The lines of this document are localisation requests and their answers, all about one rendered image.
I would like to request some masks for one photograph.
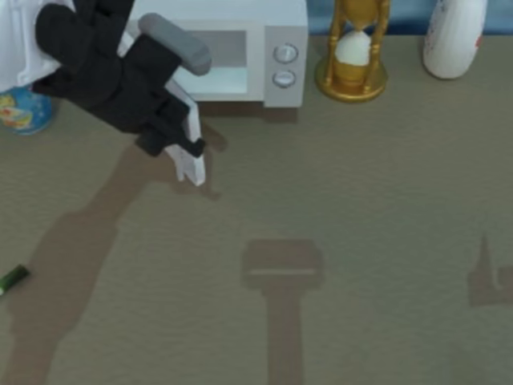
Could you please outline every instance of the white vase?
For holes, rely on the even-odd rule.
[[[488,0],[438,0],[424,43],[424,65],[440,79],[470,68],[483,36]]]

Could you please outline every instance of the green object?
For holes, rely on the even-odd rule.
[[[19,265],[10,273],[0,278],[0,295],[7,293],[14,285],[28,277],[29,274],[29,270],[25,266]]]

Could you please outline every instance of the hourglass base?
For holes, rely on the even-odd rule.
[[[340,102],[346,103],[363,103],[377,98],[386,88],[388,75],[382,63],[379,68],[371,76],[370,90],[363,91],[363,86],[352,87],[335,80],[331,84],[325,81],[326,69],[328,67],[328,59],[324,58],[317,65],[315,73],[315,81],[319,89],[327,96]]]

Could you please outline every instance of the microwave window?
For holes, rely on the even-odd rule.
[[[176,79],[197,101],[239,99],[248,94],[247,34],[245,30],[189,31],[211,51],[212,69],[194,76],[179,69]]]

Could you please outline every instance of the microwave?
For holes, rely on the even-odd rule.
[[[174,79],[198,102],[262,102],[300,107],[305,88],[309,25],[306,0],[137,0],[128,32],[157,13],[204,41],[212,69]]]

